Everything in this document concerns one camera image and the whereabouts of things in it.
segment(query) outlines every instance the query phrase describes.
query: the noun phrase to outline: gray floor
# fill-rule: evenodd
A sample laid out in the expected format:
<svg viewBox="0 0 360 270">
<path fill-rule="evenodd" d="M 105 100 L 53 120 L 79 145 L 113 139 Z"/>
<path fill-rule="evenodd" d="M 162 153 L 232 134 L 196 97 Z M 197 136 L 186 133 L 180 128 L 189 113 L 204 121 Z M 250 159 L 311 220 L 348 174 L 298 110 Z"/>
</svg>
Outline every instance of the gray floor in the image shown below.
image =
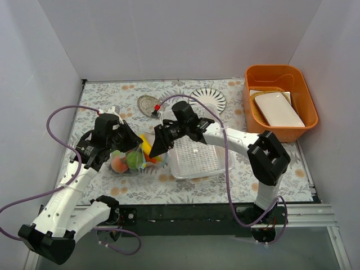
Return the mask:
<svg viewBox="0 0 360 270">
<path fill-rule="evenodd" d="M 233 236 L 142 237 L 143 247 L 123 256 L 97 242 L 94 232 L 83 237 L 63 265 L 40 259 L 37 270 L 52 269 L 339 269 L 326 228 L 288 228 L 283 239 L 265 247 Z M 134 238 L 116 245 L 131 250 Z"/>
</svg>

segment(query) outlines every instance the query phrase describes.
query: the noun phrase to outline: white wall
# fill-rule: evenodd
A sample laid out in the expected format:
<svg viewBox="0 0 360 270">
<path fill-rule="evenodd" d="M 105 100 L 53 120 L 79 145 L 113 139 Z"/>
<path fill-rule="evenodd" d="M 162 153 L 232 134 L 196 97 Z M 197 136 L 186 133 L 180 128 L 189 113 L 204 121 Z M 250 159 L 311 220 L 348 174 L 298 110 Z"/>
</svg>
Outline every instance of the white wall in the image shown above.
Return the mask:
<svg viewBox="0 0 360 270">
<path fill-rule="evenodd" d="M 50 190 L 63 148 L 46 133 L 47 116 L 75 104 L 80 77 L 37 0 L 0 1 L 0 206 Z M 54 118 L 52 129 L 66 139 L 73 111 Z M 38 214 L 41 201 L 14 206 L 1 226 L 17 234 Z M 0 269 L 22 269 L 22 242 L 0 235 Z"/>
<path fill-rule="evenodd" d="M 287 64 L 321 0 L 39 0 L 81 78 L 229 78 Z"/>
<path fill-rule="evenodd" d="M 320 123 L 301 140 L 320 198 L 333 205 L 360 269 L 360 2 L 323 0 L 290 64 L 304 73 Z"/>
</svg>

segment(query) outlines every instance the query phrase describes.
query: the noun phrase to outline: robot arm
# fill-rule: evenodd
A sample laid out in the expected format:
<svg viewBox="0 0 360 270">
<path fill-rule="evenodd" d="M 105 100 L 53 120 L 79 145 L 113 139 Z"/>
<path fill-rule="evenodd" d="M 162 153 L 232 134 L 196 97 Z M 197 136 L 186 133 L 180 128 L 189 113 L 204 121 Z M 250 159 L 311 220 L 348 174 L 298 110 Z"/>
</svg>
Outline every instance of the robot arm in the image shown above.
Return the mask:
<svg viewBox="0 0 360 270">
<path fill-rule="evenodd" d="M 92 202 L 76 217 L 71 218 L 71 214 L 85 188 L 109 159 L 110 153 L 115 150 L 127 152 L 142 143 L 126 121 L 121 120 L 119 111 L 117 106 L 113 106 L 99 115 L 94 130 L 84 134 L 76 145 L 82 158 L 76 179 L 66 185 L 79 166 L 74 155 L 58 184 L 58 187 L 64 188 L 52 195 L 31 225 L 22 225 L 18 232 L 30 250 L 57 264 L 64 263 L 70 257 L 75 243 L 94 226 L 114 218 L 119 203 L 106 196 Z"/>
<path fill-rule="evenodd" d="M 185 135 L 190 139 L 209 145 L 225 147 L 222 127 L 214 120 L 199 118 L 186 101 L 173 105 L 177 121 L 163 120 L 155 130 L 155 142 L 150 157 L 167 152 L 174 141 Z M 290 163 L 290 157 L 269 131 L 263 134 L 246 133 L 226 129 L 229 150 L 238 152 L 250 160 L 255 177 L 259 180 L 255 205 L 266 210 L 277 197 L 282 175 Z"/>
</svg>

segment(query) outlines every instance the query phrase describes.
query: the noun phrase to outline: tabletop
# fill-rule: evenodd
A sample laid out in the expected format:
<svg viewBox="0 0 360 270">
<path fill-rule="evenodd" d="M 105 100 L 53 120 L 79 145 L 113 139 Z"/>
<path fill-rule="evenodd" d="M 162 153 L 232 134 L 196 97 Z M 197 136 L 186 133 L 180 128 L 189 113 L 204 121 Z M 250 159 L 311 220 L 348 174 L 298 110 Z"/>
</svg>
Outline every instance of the tabletop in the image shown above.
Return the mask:
<svg viewBox="0 0 360 270">
<path fill-rule="evenodd" d="M 227 127 L 246 131 L 242 88 L 244 79 L 222 80 L 167 80 L 137 81 L 119 83 L 86 83 L 81 105 L 106 110 L 119 105 L 121 117 L 135 132 L 153 132 L 158 119 L 149 118 L 140 112 L 137 100 L 141 95 L 151 95 L 160 100 L 182 93 L 189 95 L 200 87 L 212 87 L 223 92 L 227 106 L 220 118 Z M 79 109 L 68 143 L 74 146 L 80 137 L 93 129 L 96 114 Z M 312 201 L 308 177 L 303 167 L 296 143 L 284 143 L 291 157 L 291 163 L 280 184 L 280 195 L 286 201 Z M 65 152 L 60 176 L 63 175 L 71 151 Z M 256 199 L 258 180 L 254 177 L 248 159 L 235 154 L 235 168 L 230 171 L 230 185 L 233 202 L 249 203 Z M 121 204 L 187 204 L 187 203 L 227 203 L 224 174 L 196 179 L 175 179 L 170 167 L 149 167 L 141 172 L 118 174 L 104 164 L 99 173 L 85 189 L 78 205 L 89 205 L 90 200 L 101 195 L 112 196 Z"/>
</svg>

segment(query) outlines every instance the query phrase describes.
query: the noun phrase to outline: cable connector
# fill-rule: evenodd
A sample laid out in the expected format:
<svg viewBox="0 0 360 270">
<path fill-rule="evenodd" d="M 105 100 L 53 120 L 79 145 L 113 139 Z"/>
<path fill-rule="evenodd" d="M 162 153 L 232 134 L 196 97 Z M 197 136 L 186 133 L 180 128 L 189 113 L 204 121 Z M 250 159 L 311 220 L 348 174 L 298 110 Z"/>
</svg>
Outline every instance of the cable connector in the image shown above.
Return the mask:
<svg viewBox="0 0 360 270">
<path fill-rule="evenodd" d="M 151 113 L 151 117 L 159 118 L 158 111 L 160 110 L 160 105 L 155 105 L 154 111 Z"/>
</svg>

